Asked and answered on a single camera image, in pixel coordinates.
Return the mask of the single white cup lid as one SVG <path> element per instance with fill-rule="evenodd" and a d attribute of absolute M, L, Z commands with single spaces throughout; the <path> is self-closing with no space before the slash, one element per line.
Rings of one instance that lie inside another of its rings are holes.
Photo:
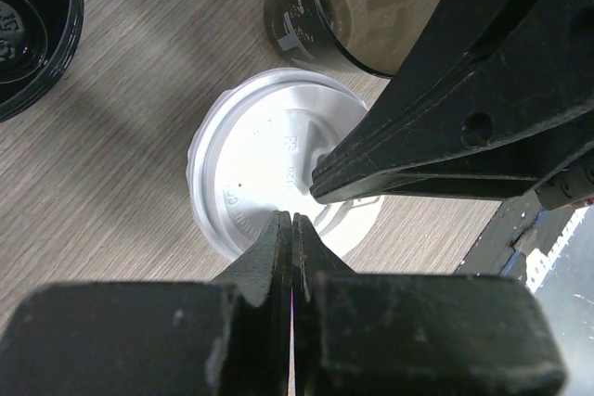
<path fill-rule="evenodd" d="M 342 257 L 375 224 L 381 197 L 320 204 L 312 172 L 365 117 L 354 92 L 329 76 L 281 68 L 226 90 L 213 103 L 187 152 L 194 219 L 212 247 L 236 260 L 273 211 L 300 213 Z"/>

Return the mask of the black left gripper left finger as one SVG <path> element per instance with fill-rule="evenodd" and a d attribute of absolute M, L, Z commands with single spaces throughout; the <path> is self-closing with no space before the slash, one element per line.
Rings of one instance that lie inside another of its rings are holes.
<path fill-rule="evenodd" d="M 37 288 L 1 338 L 5 395 L 285 395 L 291 218 L 206 282 Z"/>

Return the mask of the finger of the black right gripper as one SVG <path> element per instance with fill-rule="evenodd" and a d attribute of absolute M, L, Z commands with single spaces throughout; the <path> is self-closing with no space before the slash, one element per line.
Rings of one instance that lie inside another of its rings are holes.
<path fill-rule="evenodd" d="M 311 193 L 501 200 L 592 148 L 593 0 L 440 0 Z"/>

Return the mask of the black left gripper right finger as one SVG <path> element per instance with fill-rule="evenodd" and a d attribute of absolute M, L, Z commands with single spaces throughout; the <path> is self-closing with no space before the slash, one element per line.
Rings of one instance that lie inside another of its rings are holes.
<path fill-rule="evenodd" d="M 292 252 L 300 395 L 556 395 L 567 380 L 517 280 L 357 273 L 301 214 Z"/>

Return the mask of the black paper coffee cup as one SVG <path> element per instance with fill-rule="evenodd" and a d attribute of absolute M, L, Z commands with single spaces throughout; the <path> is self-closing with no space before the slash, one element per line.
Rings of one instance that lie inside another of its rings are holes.
<path fill-rule="evenodd" d="M 296 67 L 391 78 L 439 1 L 265 0 L 265 28 Z"/>

